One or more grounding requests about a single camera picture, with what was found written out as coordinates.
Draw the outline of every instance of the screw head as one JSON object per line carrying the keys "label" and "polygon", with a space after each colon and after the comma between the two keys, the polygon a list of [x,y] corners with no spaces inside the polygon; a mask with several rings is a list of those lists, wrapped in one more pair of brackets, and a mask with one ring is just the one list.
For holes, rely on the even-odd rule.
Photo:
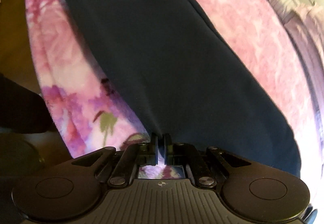
{"label": "screw head", "polygon": [[116,176],[110,178],[109,182],[113,185],[122,185],[125,183],[125,179],[124,177]]}
{"label": "screw head", "polygon": [[212,185],[213,183],[215,183],[215,180],[212,179],[211,177],[200,177],[199,178],[199,183],[201,183],[202,185],[205,185],[205,186],[210,186]]}

